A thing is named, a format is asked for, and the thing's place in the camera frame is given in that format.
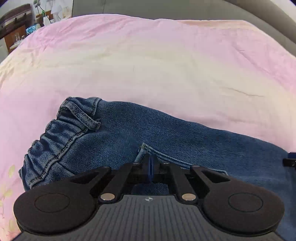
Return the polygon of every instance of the wall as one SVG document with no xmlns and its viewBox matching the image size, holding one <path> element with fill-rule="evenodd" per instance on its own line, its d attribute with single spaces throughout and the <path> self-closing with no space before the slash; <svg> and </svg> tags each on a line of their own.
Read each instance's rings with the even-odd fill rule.
<svg viewBox="0 0 296 241">
<path fill-rule="evenodd" d="M 73 0 L 55 0 L 55 1 L 58 1 L 62 7 L 65 7 L 65 6 L 68 6 L 72 9 L 72 6 L 73 6 Z M 27 3 L 30 3 L 31 4 L 31 7 L 32 7 L 32 10 L 34 11 L 34 17 L 36 15 L 38 15 L 38 10 L 37 8 L 34 7 L 34 4 L 33 4 L 34 0 L 8 0 L 6 3 L 4 3 L 1 7 L 0 7 L 0 17 L 2 17 L 5 13 L 7 13 L 8 11 L 16 8 L 16 7 L 19 7 L 23 4 L 27 4 Z M 50 10 L 51 7 L 52 7 L 52 3 L 53 1 L 50 0 L 49 2 L 47 2 L 47 0 L 41 0 L 40 1 L 40 6 L 46 11 Z"/>
</svg>

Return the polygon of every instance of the pink blanket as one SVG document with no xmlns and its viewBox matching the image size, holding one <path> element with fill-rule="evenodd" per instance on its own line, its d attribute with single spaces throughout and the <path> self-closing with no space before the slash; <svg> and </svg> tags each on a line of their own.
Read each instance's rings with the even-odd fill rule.
<svg viewBox="0 0 296 241">
<path fill-rule="evenodd" d="M 0 65 L 0 240 L 19 232 L 23 156 L 68 96 L 135 102 L 295 151 L 295 92 L 296 58 L 244 21 L 88 15 L 41 28 Z"/>
</svg>

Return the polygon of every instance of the jeans pocket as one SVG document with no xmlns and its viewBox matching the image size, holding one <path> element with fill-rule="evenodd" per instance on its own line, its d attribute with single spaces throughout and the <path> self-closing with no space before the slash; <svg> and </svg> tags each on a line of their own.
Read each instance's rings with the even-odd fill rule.
<svg viewBox="0 0 296 241">
<path fill-rule="evenodd" d="M 141 160 L 143 159 L 143 157 L 146 153 L 155 154 L 160 162 L 171 162 L 171 163 L 174 163 L 184 169 L 189 169 L 190 166 L 192 166 L 192 165 L 199 165 L 199 163 L 192 163 L 192 162 L 188 162 L 185 160 L 179 160 L 179 159 L 176 159 L 176 158 L 171 157 L 169 155 L 166 155 L 166 154 L 152 148 L 151 146 L 147 145 L 146 143 L 142 143 L 142 145 L 139 147 L 138 155 L 135 159 L 135 162 L 141 162 Z M 226 170 L 215 169 L 215 167 L 206 167 L 206 168 L 209 168 L 213 171 L 228 175 Z"/>
</svg>

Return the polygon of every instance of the floral pattern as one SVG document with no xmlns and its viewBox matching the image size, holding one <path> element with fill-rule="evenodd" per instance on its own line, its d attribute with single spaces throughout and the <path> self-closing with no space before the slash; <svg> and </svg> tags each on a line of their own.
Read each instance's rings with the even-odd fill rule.
<svg viewBox="0 0 296 241">
<path fill-rule="evenodd" d="M 0 240 L 10 241 L 20 233 L 13 214 L 13 204 L 23 192 L 20 189 L 21 180 L 15 173 L 15 165 L 10 166 L 0 181 Z"/>
</svg>

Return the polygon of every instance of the jeans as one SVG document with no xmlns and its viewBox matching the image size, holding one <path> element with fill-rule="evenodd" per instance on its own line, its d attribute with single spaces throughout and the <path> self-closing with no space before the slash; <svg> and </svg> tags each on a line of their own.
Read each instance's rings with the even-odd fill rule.
<svg viewBox="0 0 296 241">
<path fill-rule="evenodd" d="M 211 168 L 275 192 L 285 204 L 277 232 L 295 241 L 296 172 L 282 165 L 286 151 L 129 102 L 67 98 L 57 119 L 28 150 L 19 174 L 29 190 L 102 165 L 118 169 L 146 153 L 183 168 L 193 164 Z M 139 185 L 134 191 L 163 194 L 166 188 Z"/>
</svg>

